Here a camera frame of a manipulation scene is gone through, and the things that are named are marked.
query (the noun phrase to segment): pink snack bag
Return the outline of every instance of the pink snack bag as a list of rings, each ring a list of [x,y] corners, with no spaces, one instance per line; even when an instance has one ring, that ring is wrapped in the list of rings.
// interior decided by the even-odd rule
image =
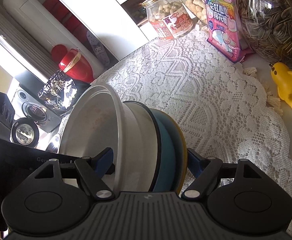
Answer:
[[[242,38],[235,0],[205,0],[205,5],[209,28],[207,41],[233,63],[253,53]]]

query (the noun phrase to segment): red container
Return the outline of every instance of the red container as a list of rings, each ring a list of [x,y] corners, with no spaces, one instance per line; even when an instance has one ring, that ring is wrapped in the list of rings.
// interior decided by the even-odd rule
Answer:
[[[71,33],[82,23],[74,15],[72,15],[63,25]]]
[[[87,83],[94,81],[93,70],[80,51],[71,49],[59,63],[59,68],[68,76]]]
[[[54,62],[59,64],[62,59],[67,55],[68,50],[65,45],[58,44],[51,50],[51,58]]]
[[[46,0],[42,4],[59,22],[70,13],[65,5],[59,0]]]

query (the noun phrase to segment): screw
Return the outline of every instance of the screw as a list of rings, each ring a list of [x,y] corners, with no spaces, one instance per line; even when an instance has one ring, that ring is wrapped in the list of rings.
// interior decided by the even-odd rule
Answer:
[[[197,190],[187,190],[184,192],[184,195],[185,197],[188,197],[188,198],[197,198],[200,196],[200,193],[197,191]]]
[[[112,193],[109,190],[103,189],[96,193],[96,196],[99,198],[109,198]]]

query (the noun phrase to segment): cabinet door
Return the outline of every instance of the cabinet door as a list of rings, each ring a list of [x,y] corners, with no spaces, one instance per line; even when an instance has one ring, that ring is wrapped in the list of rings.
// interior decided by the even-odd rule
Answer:
[[[148,42],[116,0],[60,0],[121,60]]]

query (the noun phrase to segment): blue bowl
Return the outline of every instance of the blue bowl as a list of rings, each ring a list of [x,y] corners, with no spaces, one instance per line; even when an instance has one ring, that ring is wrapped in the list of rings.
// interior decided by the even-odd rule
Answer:
[[[183,133],[178,124],[168,114],[157,109],[151,109],[151,111],[165,126],[172,139],[176,154],[176,172],[171,191],[179,194],[184,185],[187,171],[187,147]]]
[[[162,122],[156,118],[159,126],[161,144],[162,144],[162,155],[160,160],[160,167],[158,177],[154,187],[154,192],[170,191],[175,177],[176,169],[176,157],[174,145],[169,133]]]

